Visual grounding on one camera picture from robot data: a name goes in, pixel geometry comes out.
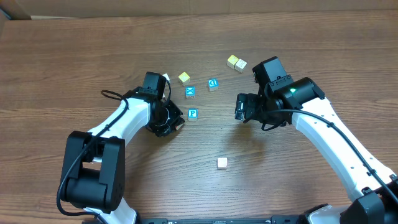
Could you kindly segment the blue P block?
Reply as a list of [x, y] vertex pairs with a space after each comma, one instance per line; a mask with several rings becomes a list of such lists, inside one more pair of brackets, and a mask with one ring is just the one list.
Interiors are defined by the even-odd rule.
[[196, 121], [198, 119], [198, 110], [195, 108], [190, 108], [188, 110], [187, 117], [189, 121]]

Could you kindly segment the red K block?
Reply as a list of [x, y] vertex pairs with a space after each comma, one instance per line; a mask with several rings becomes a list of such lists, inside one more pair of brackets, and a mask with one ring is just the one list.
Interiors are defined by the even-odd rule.
[[220, 157], [217, 159], [217, 169], [227, 169], [228, 159], [226, 157]]

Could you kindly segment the red M block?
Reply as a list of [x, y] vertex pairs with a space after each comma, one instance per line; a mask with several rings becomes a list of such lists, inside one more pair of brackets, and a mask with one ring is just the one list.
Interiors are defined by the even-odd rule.
[[181, 123], [178, 126], [176, 126], [175, 129], [178, 131], [183, 125], [184, 125], [184, 123]]

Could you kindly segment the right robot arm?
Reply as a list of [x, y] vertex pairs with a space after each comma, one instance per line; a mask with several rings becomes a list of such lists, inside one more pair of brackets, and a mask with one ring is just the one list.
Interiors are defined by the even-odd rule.
[[294, 81], [278, 57], [253, 69], [258, 93], [237, 95], [235, 118], [263, 131], [293, 125], [318, 149], [346, 189], [351, 205], [322, 204], [271, 223], [397, 223], [397, 175], [378, 161], [344, 125], [310, 78]]

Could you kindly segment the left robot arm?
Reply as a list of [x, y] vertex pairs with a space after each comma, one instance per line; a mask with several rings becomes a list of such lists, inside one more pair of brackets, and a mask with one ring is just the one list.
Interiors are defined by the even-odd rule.
[[91, 215], [97, 223], [140, 223], [124, 199], [125, 149], [141, 128], [165, 137], [184, 125], [182, 111], [164, 95], [170, 89], [168, 75], [147, 72], [142, 86], [123, 95], [101, 91], [120, 105], [97, 127], [68, 136], [56, 196], [60, 213]]

